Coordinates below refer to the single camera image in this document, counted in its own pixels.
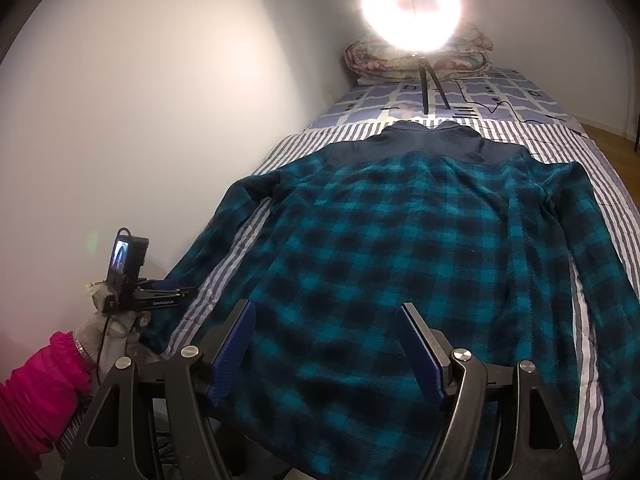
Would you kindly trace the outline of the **left hand in grey glove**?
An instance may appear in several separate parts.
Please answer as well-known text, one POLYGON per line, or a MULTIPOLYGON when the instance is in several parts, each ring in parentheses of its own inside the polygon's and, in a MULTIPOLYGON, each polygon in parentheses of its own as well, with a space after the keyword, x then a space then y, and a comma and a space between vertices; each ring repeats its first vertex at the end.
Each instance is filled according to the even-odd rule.
POLYGON ((148 312, 108 313, 107 299, 111 291, 104 282, 88 286, 93 310, 73 330, 73 342, 80 355, 96 367, 96 377, 102 379, 120 356, 126 356, 128 348, 134 348, 140 338, 140 330, 149 323, 148 312))

